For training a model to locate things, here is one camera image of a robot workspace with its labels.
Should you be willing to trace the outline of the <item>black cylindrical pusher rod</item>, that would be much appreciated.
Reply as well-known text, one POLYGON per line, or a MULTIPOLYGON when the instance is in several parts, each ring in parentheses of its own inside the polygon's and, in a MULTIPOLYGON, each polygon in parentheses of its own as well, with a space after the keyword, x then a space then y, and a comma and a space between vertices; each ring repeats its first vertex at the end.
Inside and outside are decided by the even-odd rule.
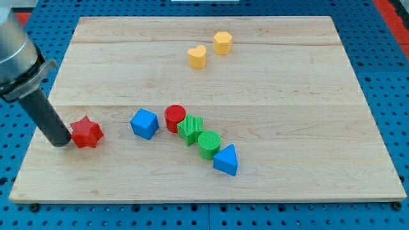
POLYGON ((70 142, 69 130, 40 88, 19 99, 19 104, 53 146, 62 147, 70 142))

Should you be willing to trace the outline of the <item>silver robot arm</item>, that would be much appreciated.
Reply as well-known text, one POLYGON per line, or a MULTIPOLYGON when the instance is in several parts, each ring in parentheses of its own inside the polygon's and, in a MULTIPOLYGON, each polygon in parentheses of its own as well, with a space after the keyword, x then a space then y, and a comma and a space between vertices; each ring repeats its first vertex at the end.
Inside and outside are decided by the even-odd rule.
POLYGON ((12 10, 14 4, 1 1, 1 98, 18 102, 53 146, 65 146, 71 134, 40 89, 58 64, 45 59, 32 42, 12 10))

